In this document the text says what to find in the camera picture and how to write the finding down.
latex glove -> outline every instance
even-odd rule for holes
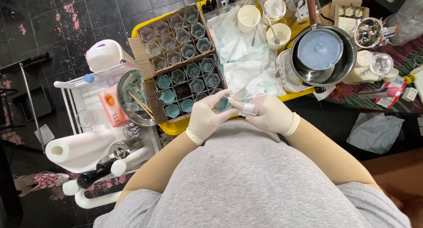
[[[248,103],[241,103],[233,98],[228,98],[228,101],[240,111],[257,114],[246,116],[245,119],[263,131],[289,136],[299,125],[300,117],[274,95],[258,94]]]
[[[213,111],[219,100],[230,92],[230,89],[221,90],[194,103],[187,135],[196,145],[202,145],[216,131],[217,126],[238,112],[236,108],[231,108],[219,114]]]

gray t-shirt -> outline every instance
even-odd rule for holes
[[[410,228],[375,188],[335,186],[303,153],[245,120],[223,123],[177,166],[165,191],[128,195],[94,228]]]

person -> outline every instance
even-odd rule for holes
[[[229,93],[194,103],[187,130],[93,227],[411,227],[354,157],[276,96],[229,97],[234,108],[214,113]],[[239,111],[250,115],[228,120]]]

yellow table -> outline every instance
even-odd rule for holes
[[[165,15],[161,15],[159,17],[156,17],[154,19],[151,19],[151,20],[148,20],[146,22],[142,22],[142,23],[136,25],[134,27],[134,29],[132,30],[131,37],[138,37],[137,29],[139,29],[140,27],[145,26],[145,25],[147,25],[147,24],[149,24],[151,22],[154,22],[154,21],[156,21],[158,19],[161,19],[162,17],[164,17],[166,15],[169,15],[169,14],[171,14],[173,12],[167,13]],[[292,36],[291,37],[296,36],[306,26],[307,25],[303,24],[303,25],[299,26],[298,28],[292,29]],[[297,93],[288,93],[287,92],[286,95],[280,96],[278,98],[281,101],[288,101],[288,100],[291,100],[291,99],[294,99],[294,98],[298,98],[298,97],[301,97],[301,96],[304,96],[304,95],[307,95],[307,94],[311,94],[311,93],[314,93],[314,92],[315,92],[314,88],[309,88],[309,89],[306,89],[304,91],[297,92]],[[169,134],[169,135],[179,135],[179,134],[183,133],[187,129],[188,123],[189,123],[189,118],[186,118],[186,119],[182,119],[180,121],[176,121],[176,122],[172,122],[172,123],[170,123],[168,121],[167,122],[163,122],[160,125],[161,125],[161,128],[163,129],[163,131],[166,134]]]

black tile floor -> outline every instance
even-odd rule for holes
[[[56,138],[72,134],[62,93],[53,86],[55,81],[68,81],[90,73],[86,51],[96,42],[112,39],[130,55],[127,44],[132,29],[137,24],[179,9],[197,0],[0,0],[0,67],[19,60],[49,52],[52,60],[27,69],[30,89],[40,85],[49,89],[55,113],[41,118],[40,125],[47,124]],[[3,75],[2,83],[24,92],[20,73]],[[348,145],[345,141],[353,127],[359,111],[345,108],[313,97],[303,96],[286,102],[287,106],[308,120],[336,143],[343,146],[359,160],[368,160],[378,155]],[[415,122],[415,116],[409,120]],[[415,135],[416,125],[403,126],[404,131]],[[16,129],[17,140],[25,146],[40,148],[35,137],[35,125],[27,123]],[[404,148],[414,149],[418,145],[394,145],[392,152]],[[5,145],[11,171],[17,176],[40,171],[64,172],[45,156],[23,150],[13,151],[13,145]],[[112,179],[114,186],[87,192],[94,196],[116,192],[124,182]],[[90,228],[96,217],[109,212],[114,204],[82,209],[73,196],[65,196],[61,187],[31,192],[21,198],[24,208],[22,228]]]

